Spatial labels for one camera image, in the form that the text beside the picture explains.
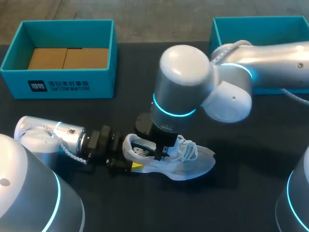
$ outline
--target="box label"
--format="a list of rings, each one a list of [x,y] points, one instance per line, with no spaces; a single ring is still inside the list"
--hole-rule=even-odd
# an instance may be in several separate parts
[[[88,81],[49,81],[52,91],[89,91]]]
[[[28,84],[32,92],[47,92],[44,81],[28,81]]]

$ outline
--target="brown cardboard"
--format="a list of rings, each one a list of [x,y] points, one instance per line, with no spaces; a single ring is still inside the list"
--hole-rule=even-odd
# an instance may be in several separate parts
[[[63,69],[106,69],[108,48],[68,49]]]
[[[35,48],[28,69],[62,69],[66,48]]]

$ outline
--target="cable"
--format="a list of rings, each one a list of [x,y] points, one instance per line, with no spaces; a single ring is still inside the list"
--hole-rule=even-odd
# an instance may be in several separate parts
[[[295,101],[298,101],[300,103],[303,103],[303,104],[306,104],[306,105],[309,105],[309,101],[305,100],[305,99],[302,99],[296,95],[294,95],[293,93],[289,92],[288,90],[282,88],[281,91],[288,97],[292,98],[293,100]]]
[[[236,43],[233,43],[232,45],[230,45],[229,47],[227,47],[222,53],[220,53],[219,55],[216,56],[215,59],[213,59],[211,62],[213,64],[217,64],[218,62],[220,62],[224,57],[226,57],[226,55],[228,53],[230,53],[231,51],[234,51],[236,48],[238,48],[241,45],[252,45],[250,42],[246,41],[246,40],[239,40]],[[289,98],[292,98],[293,100],[300,102],[302,104],[306,104],[309,105],[309,101],[302,99],[298,96],[296,96],[295,94],[291,93],[290,91],[282,88],[281,91],[288,96]]]
[[[234,51],[236,48],[238,48],[241,45],[249,45],[252,46],[252,44],[246,40],[239,40],[236,43],[231,44],[229,47],[227,47],[222,53],[220,53],[219,55],[216,56],[215,59],[213,59],[211,62],[213,64],[217,64],[218,62],[220,62],[223,58],[226,57],[226,55],[228,53],[230,53],[231,51]]]
[[[51,135],[53,136],[54,139],[56,139],[59,142],[60,147],[62,148],[62,150],[64,151],[64,153],[66,153],[69,157],[71,157],[72,159],[83,163],[83,164],[87,164],[87,161],[83,158],[79,158],[75,155],[73,155],[71,152],[69,152],[69,150],[67,150],[67,148],[63,145],[62,141],[59,139],[59,137],[57,136],[57,134],[47,125],[41,124],[41,123],[34,123],[34,124],[30,124],[27,125],[25,128],[23,128],[23,130],[21,131],[21,134],[18,136],[17,141],[20,142],[21,137],[31,128],[34,127],[43,127],[45,129],[47,129]]]

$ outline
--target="open box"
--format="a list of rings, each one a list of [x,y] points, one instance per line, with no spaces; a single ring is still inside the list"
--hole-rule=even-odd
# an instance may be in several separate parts
[[[219,17],[213,19],[210,53],[223,44],[247,40],[256,46],[309,41],[303,16]],[[309,93],[309,89],[290,90]],[[279,89],[254,88],[254,94],[282,94]]]
[[[107,68],[27,70],[35,48],[108,48]],[[0,71],[15,99],[112,98],[116,62],[113,20],[23,21]]]

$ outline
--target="shoe sole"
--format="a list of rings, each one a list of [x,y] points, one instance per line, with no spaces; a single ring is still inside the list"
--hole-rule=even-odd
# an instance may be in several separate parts
[[[166,175],[171,180],[184,181],[184,180],[190,180],[190,179],[197,178],[199,176],[202,176],[202,175],[206,174],[209,171],[210,170],[202,172],[202,173],[199,173],[199,174],[196,174],[196,175],[176,175],[176,174],[164,172],[164,171],[162,171],[162,170],[160,170],[158,168],[155,168],[155,167],[143,166],[142,169],[135,170],[133,172],[135,172],[135,173],[161,173],[161,174]]]

